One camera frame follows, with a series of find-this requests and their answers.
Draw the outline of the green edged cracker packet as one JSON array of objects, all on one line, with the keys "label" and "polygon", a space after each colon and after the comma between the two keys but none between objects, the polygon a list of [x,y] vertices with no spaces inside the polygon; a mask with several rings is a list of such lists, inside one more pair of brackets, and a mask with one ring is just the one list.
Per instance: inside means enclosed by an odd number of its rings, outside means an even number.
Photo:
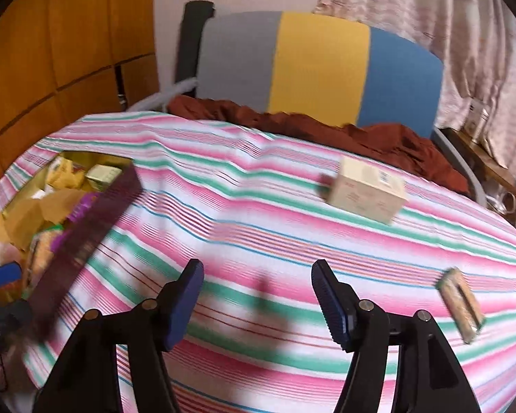
[{"label": "green edged cracker packet", "polygon": [[26,255],[26,268],[24,276],[24,288],[30,290],[36,286],[38,281],[51,263],[54,254],[49,246],[52,239],[57,235],[62,226],[51,226],[48,229],[35,234],[30,242],[30,248]]}]

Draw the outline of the purple snack packet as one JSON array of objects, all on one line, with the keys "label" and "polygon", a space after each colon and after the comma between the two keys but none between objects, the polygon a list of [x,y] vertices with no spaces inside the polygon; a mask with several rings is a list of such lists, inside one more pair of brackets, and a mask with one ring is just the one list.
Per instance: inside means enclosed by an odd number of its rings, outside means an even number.
[{"label": "purple snack packet", "polygon": [[85,193],[69,213],[67,217],[68,222],[73,224],[79,222],[98,199],[98,196],[98,192]]},{"label": "purple snack packet", "polygon": [[70,235],[72,235],[71,229],[58,230],[57,235],[52,239],[52,242],[50,243],[50,251],[53,254],[56,254],[57,251],[60,249],[61,245],[63,245],[63,242],[65,242],[65,240],[68,239]]}]

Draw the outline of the small cracker packet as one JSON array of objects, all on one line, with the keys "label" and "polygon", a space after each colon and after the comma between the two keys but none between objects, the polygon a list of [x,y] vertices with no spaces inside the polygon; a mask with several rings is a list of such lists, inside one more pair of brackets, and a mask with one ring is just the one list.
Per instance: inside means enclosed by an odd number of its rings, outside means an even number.
[{"label": "small cracker packet", "polygon": [[482,330],[486,316],[461,271],[451,267],[436,283],[444,305],[457,325],[462,341],[472,344]]}]

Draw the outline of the yellow smiley sock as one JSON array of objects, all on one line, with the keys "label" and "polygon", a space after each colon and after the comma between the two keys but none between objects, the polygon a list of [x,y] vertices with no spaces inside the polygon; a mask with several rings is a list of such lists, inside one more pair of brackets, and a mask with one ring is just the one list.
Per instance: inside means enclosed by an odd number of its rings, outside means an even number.
[{"label": "yellow smiley sock", "polygon": [[48,167],[45,184],[54,190],[79,189],[84,180],[84,167],[71,159],[56,157]]}]

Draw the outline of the green white small box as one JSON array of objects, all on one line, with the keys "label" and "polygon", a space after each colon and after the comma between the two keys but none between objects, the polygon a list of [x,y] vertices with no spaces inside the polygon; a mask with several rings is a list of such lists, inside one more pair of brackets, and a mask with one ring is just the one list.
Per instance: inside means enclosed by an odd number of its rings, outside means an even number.
[{"label": "green white small box", "polygon": [[85,179],[96,191],[105,190],[118,175],[122,173],[120,168],[96,164],[85,174]]}]

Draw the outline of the cream cardboard box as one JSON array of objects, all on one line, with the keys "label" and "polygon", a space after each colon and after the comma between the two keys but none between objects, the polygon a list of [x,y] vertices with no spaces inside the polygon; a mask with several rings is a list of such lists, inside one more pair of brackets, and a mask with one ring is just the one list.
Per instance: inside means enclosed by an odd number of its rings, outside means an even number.
[{"label": "cream cardboard box", "polygon": [[405,181],[359,159],[340,159],[327,202],[335,208],[389,224],[407,203]]}]

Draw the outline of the tan sponge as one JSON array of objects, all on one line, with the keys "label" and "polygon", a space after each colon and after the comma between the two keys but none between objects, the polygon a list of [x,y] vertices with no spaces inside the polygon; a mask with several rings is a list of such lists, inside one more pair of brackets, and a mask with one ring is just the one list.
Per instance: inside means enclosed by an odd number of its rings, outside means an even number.
[{"label": "tan sponge", "polygon": [[38,199],[25,199],[7,211],[4,227],[12,245],[26,251],[43,223],[41,202]]}]

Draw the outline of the gold metal tin box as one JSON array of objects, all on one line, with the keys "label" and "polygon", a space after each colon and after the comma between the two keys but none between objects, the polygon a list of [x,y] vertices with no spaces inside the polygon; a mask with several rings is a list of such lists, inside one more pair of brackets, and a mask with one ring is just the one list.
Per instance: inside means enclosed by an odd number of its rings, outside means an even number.
[{"label": "gold metal tin box", "polygon": [[81,269],[142,186],[128,157],[64,150],[0,211],[0,308],[29,304],[43,340]]}]

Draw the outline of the wooden side desk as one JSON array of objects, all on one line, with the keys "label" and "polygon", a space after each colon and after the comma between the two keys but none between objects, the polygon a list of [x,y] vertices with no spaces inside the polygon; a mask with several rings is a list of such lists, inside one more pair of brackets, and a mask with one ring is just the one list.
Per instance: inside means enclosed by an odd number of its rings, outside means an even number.
[{"label": "wooden side desk", "polygon": [[516,177],[465,133],[453,129],[442,133],[472,169],[486,195],[487,206],[516,227]]}]

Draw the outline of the dark red blanket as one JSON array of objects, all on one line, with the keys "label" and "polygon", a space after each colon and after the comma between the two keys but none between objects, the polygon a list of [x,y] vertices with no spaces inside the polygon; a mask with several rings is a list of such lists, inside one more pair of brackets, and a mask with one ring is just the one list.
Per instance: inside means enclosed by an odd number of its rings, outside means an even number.
[{"label": "dark red blanket", "polygon": [[359,128],[353,124],[330,126],[298,113],[260,113],[227,100],[173,97],[169,114],[191,120],[225,121],[264,133],[280,134],[317,145],[333,147],[374,159],[469,196],[465,176],[455,169],[432,140],[399,123],[380,123]]}]

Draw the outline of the white wrapped roll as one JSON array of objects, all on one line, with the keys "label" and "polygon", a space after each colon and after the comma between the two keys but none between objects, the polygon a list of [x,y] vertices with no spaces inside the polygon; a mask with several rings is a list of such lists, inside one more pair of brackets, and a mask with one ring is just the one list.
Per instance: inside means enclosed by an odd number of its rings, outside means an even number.
[{"label": "white wrapped roll", "polygon": [[169,101],[173,97],[192,91],[196,87],[196,77],[184,79],[180,82],[172,84],[170,87],[164,89],[161,92],[156,92],[136,102],[134,105],[131,105],[129,108],[127,108],[127,112],[141,112],[163,109],[168,105]]}]

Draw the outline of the striped pink green bedspread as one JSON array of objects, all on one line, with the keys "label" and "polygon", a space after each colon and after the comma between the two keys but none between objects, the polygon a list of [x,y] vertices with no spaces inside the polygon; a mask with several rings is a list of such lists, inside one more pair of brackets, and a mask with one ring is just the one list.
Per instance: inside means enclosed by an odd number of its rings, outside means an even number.
[{"label": "striped pink green bedspread", "polygon": [[[133,160],[142,192],[98,246],[59,309],[51,338],[26,348],[43,385],[81,315],[156,294],[191,258],[205,281],[184,340],[166,359],[187,412],[330,412],[350,355],[313,292],[326,260],[358,296],[404,315],[431,312],[485,412],[516,396],[516,229],[479,204],[405,175],[388,225],[330,206],[340,153],[218,121],[140,112],[83,117],[31,146],[0,180],[0,211],[53,155]],[[486,316],[462,341],[436,283],[458,268]]]}]

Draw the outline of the wooden wardrobe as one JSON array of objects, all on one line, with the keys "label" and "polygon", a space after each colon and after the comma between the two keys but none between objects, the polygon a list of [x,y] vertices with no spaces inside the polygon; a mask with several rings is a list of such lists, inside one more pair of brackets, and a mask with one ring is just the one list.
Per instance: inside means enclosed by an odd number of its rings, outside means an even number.
[{"label": "wooden wardrobe", "polygon": [[13,0],[0,18],[0,179],[47,134],[158,89],[153,0]]}]

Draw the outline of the black rolled mat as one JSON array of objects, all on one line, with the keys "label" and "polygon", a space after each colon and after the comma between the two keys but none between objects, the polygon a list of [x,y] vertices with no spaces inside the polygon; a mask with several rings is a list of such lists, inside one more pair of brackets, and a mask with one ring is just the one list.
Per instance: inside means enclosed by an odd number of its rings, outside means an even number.
[{"label": "black rolled mat", "polygon": [[174,81],[196,76],[200,42],[205,23],[214,17],[215,5],[208,0],[192,0],[184,5],[179,32]]}]

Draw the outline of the grey yellow blue headboard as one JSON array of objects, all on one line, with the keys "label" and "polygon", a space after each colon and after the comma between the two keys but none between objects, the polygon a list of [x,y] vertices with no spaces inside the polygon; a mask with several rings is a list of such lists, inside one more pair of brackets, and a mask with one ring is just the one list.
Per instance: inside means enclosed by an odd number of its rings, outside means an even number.
[{"label": "grey yellow blue headboard", "polygon": [[196,95],[331,126],[400,123],[428,138],[443,64],[424,47],[358,21],[249,11],[205,23]]}]

